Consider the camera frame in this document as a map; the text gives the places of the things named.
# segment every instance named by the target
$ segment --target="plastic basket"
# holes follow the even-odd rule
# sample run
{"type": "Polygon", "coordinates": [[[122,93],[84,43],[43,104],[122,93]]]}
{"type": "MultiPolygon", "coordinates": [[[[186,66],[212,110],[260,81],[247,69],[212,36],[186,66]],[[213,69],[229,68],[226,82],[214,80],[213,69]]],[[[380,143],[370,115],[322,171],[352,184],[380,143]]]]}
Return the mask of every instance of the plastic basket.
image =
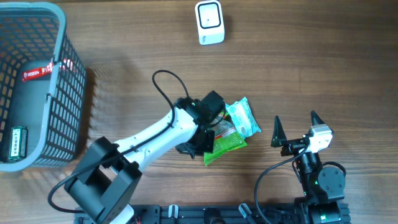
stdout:
{"type": "Polygon", "coordinates": [[[63,166],[76,155],[86,71],[66,34],[66,17],[51,3],[0,3],[0,171],[63,166]],[[45,67],[51,75],[22,81],[45,67]],[[27,157],[10,161],[11,128],[27,127],[27,157]]]}

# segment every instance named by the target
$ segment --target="blue package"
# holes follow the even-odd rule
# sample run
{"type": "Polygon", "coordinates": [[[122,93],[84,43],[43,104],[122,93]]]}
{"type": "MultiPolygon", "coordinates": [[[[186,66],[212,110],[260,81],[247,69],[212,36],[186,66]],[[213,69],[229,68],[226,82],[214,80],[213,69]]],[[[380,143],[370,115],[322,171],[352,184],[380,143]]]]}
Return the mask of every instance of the blue package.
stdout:
{"type": "Polygon", "coordinates": [[[260,127],[251,113],[248,99],[246,97],[230,106],[225,104],[225,107],[231,116],[237,132],[243,139],[252,136],[256,132],[261,132],[260,127]]]}

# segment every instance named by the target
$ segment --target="green snack bag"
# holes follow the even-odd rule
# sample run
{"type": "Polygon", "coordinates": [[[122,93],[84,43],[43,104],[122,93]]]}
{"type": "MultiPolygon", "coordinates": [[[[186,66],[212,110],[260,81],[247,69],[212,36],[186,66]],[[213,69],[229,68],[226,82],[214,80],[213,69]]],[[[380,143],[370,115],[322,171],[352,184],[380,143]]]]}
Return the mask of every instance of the green snack bag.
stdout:
{"type": "MultiPolygon", "coordinates": [[[[227,117],[228,114],[220,114],[215,119],[215,122],[219,121],[222,116],[227,117]]],[[[246,142],[236,131],[234,125],[229,121],[224,119],[213,129],[215,131],[213,153],[205,153],[204,160],[206,166],[228,151],[247,146],[246,142]]]]}

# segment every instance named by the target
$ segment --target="table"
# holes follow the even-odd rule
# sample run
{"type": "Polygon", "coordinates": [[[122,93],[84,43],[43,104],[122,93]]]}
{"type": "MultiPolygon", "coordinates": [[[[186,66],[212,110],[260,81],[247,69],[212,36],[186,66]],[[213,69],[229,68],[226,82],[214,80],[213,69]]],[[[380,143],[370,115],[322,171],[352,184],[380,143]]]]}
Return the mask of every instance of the table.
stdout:
{"type": "MultiPolygon", "coordinates": [[[[216,90],[227,103],[246,96],[261,133],[248,147],[209,167],[171,150],[142,177],[131,203],[215,205],[253,202],[254,183],[280,162],[270,147],[274,116],[288,138],[310,127],[315,110],[335,131],[321,160],[347,168],[345,202],[353,223],[398,219],[398,15],[393,1],[222,1],[225,41],[201,46],[197,1],[65,2],[67,32],[86,66],[88,86],[81,148],[95,139],[126,138],[168,112],[151,82],[168,69],[190,95],[216,90]]],[[[170,99],[183,96],[173,77],[157,78],[170,99]]],[[[49,190],[70,174],[27,169],[0,174],[0,223],[71,223],[47,204],[49,190]]],[[[291,166],[261,182],[262,202],[303,195],[291,166]]],[[[63,191],[55,202],[74,208],[63,191]]]]}

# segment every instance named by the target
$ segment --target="perforated basket wall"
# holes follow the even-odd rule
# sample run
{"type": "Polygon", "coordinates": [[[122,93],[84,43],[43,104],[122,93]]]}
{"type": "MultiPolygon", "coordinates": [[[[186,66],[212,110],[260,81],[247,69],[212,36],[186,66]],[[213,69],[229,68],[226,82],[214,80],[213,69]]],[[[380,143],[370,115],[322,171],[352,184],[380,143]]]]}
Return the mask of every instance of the perforated basket wall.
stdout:
{"type": "Polygon", "coordinates": [[[62,166],[74,158],[85,85],[86,71],[66,34],[66,18],[59,7],[0,3],[0,171],[62,166]],[[54,68],[47,79],[21,81],[24,70],[45,66],[51,59],[54,68]],[[41,117],[33,121],[27,113],[41,117]],[[13,126],[28,128],[28,156],[17,162],[5,158],[13,126]]]}

